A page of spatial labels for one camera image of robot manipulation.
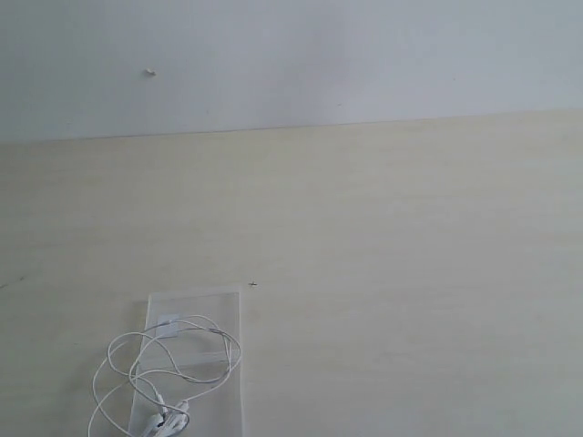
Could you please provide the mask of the clear plastic storage box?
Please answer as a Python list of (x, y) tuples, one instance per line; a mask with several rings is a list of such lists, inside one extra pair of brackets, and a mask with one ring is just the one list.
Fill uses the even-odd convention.
[(160, 292), (148, 299), (130, 367), (134, 436), (241, 436), (240, 291)]

